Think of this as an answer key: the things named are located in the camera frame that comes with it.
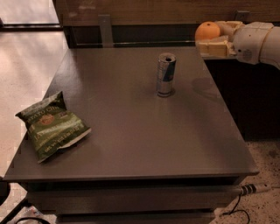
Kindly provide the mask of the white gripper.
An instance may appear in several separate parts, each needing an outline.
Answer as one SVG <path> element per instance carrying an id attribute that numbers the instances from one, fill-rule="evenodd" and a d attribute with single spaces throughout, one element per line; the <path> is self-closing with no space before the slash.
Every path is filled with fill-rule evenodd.
<path id="1" fill-rule="evenodd" d="M 195 42 L 202 56 L 227 57 L 236 54 L 240 62 L 255 65 L 272 23 L 242 21 L 215 21 L 220 28 L 221 37 L 202 39 Z"/>

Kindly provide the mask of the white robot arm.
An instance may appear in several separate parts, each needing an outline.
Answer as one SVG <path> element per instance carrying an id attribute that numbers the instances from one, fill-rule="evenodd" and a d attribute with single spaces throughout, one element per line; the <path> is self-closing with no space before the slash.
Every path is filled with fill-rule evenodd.
<path id="1" fill-rule="evenodd" d="M 197 28 L 195 45 L 205 57 L 235 57 L 243 63 L 280 69 L 280 27 L 272 23 L 207 21 Z"/>

